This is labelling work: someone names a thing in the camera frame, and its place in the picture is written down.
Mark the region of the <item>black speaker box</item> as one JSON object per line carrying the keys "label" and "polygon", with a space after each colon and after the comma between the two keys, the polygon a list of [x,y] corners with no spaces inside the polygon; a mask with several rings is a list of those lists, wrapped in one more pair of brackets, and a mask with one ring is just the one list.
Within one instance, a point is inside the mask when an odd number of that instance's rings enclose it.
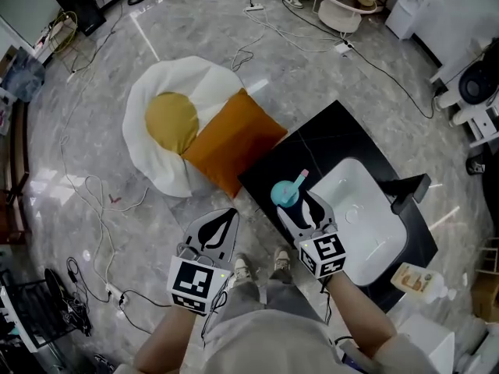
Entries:
{"label": "black speaker box", "polygon": [[65,12],[74,12],[77,29],[89,37],[106,19],[94,0],[55,0]]}

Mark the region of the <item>white metal rack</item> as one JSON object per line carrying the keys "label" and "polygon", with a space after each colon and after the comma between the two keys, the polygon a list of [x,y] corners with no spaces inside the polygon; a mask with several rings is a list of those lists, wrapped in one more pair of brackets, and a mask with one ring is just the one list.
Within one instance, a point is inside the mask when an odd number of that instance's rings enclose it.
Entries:
{"label": "white metal rack", "polygon": [[21,341],[24,343],[28,351],[30,353],[37,353],[39,348],[31,340],[26,329],[21,323],[21,320],[18,317],[16,310],[14,309],[10,297],[8,296],[5,286],[0,287],[0,300],[2,301],[3,304],[3,308],[0,308],[0,310],[6,314],[7,322],[14,324],[17,331],[17,335],[20,337]]}

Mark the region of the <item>brown cardboard box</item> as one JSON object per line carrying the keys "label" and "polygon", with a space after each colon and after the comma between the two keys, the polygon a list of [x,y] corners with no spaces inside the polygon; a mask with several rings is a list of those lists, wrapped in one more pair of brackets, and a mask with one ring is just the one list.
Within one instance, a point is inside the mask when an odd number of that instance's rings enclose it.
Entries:
{"label": "brown cardboard box", "polygon": [[475,316],[488,323],[499,323],[499,276],[480,273],[471,296]]}

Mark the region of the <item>black vanity counter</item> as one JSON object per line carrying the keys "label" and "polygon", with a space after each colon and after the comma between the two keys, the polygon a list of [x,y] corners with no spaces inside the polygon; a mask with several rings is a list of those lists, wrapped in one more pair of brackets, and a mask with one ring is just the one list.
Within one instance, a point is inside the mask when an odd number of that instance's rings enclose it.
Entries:
{"label": "black vanity counter", "polygon": [[[307,169],[309,174],[300,190],[311,191],[340,161],[349,157],[360,161],[378,185],[400,179],[363,127],[335,101],[285,137],[243,172],[239,180],[284,239],[290,242],[292,237],[278,223],[276,206],[271,202],[272,186],[281,180],[293,180],[302,169]],[[413,199],[399,217],[407,230],[405,248],[376,281],[359,286],[384,312],[389,312],[402,298],[402,292],[390,282],[399,266],[412,263],[426,267],[437,253],[434,238]]]}

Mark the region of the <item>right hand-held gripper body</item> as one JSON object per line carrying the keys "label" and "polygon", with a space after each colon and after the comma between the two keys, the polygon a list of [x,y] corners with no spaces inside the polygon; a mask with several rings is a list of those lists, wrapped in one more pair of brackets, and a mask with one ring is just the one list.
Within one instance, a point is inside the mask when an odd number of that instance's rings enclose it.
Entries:
{"label": "right hand-held gripper body", "polygon": [[298,250],[299,261],[316,279],[343,271],[346,251],[336,227],[299,229]]}

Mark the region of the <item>wooden step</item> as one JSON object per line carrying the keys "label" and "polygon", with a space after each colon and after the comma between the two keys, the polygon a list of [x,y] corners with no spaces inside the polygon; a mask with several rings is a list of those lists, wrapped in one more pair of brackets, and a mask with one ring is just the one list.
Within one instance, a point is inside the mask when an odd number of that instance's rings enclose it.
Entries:
{"label": "wooden step", "polygon": [[24,244],[29,232],[23,208],[23,189],[30,176],[27,119],[28,104],[17,101],[0,149],[0,245]]}

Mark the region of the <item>clear soap bottle orange label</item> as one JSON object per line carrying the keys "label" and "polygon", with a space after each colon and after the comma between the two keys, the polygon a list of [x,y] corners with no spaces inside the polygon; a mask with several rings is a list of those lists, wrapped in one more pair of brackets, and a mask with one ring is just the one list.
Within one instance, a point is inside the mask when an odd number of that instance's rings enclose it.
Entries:
{"label": "clear soap bottle orange label", "polygon": [[401,264],[392,276],[391,284],[410,298],[427,304],[453,295],[440,273],[411,263]]}

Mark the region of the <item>person's shoe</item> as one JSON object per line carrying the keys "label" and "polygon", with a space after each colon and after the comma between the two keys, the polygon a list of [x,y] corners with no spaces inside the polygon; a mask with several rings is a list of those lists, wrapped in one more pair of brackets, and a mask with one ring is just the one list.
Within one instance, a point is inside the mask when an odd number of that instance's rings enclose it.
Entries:
{"label": "person's shoe", "polygon": [[285,274],[291,273],[292,255],[287,247],[280,246],[274,253],[274,270]]}
{"label": "person's shoe", "polygon": [[236,282],[253,281],[253,271],[246,254],[240,253],[235,257],[234,273]]}

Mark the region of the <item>person's white sweatshirt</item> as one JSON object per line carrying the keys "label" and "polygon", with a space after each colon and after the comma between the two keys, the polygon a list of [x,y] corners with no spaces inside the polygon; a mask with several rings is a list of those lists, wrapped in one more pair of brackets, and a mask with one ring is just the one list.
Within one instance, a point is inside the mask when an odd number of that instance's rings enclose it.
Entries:
{"label": "person's white sweatshirt", "polygon": [[[324,323],[272,309],[216,325],[204,352],[201,374],[360,374],[341,362]],[[439,374],[404,334],[367,363],[374,374]]]}

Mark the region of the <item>person's right forearm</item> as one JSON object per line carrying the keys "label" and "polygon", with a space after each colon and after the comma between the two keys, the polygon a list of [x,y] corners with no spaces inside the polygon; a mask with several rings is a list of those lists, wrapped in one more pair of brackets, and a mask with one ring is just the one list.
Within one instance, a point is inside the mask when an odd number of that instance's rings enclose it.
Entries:
{"label": "person's right forearm", "polygon": [[385,343],[397,335],[392,321],[344,272],[332,276],[327,282],[327,290],[350,335],[367,357],[373,358]]}

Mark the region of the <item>person's right shoe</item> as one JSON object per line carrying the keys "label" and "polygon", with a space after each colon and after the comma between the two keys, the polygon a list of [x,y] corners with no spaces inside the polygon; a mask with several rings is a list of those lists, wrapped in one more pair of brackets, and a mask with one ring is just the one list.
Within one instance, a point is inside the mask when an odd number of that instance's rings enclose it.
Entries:
{"label": "person's right shoe", "polygon": [[291,273],[292,255],[287,247],[280,246],[274,253],[274,270],[285,274]]}

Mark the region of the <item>black round speaker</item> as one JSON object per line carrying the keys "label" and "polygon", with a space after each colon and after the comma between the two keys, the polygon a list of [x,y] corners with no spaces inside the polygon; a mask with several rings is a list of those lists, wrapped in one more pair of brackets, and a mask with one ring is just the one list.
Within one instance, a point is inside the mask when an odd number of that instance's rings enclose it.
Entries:
{"label": "black round speaker", "polygon": [[462,74],[458,91],[467,104],[481,104],[489,99],[499,86],[499,69],[485,61],[473,63]]}

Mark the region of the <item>person's left forearm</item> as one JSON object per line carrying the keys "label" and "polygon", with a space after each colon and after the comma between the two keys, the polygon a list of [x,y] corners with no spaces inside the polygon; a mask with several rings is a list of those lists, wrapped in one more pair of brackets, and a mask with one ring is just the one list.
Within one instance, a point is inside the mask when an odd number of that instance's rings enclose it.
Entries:
{"label": "person's left forearm", "polygon": [[178,372],[182,366],[197,315],[173,306],[147,338],[133,361],[144,374]]}

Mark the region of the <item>black faucet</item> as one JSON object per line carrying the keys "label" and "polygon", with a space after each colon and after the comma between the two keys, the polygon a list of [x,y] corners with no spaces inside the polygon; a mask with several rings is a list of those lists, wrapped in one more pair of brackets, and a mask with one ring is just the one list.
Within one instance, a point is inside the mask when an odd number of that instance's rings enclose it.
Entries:
{"label": "black faucet", "polygon": [[391,212],[399,216],[412,199],[417,203],[423,200],[430,184],[429,175],[421,174],[409,178],[380,182],[379,186],[386,195],[395,198],[391,202]]}

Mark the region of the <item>teal cup with pink straw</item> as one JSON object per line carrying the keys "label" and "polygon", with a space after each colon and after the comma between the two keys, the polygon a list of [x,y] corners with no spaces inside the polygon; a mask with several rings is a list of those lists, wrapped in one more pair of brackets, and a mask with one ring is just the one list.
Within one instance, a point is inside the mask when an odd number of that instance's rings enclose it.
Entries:
{"label": "teal cup with pink straw", "polygon": [[307,228],[310,225],[303,217],[303,198],[300,187],[308,176],[309,171],[302,169],[296,180],[281,180],[274,184],[271,189],[271,201],[276,206],[278,223],[287,228],[280,214],[285,213],[287,217],[297,226]]}

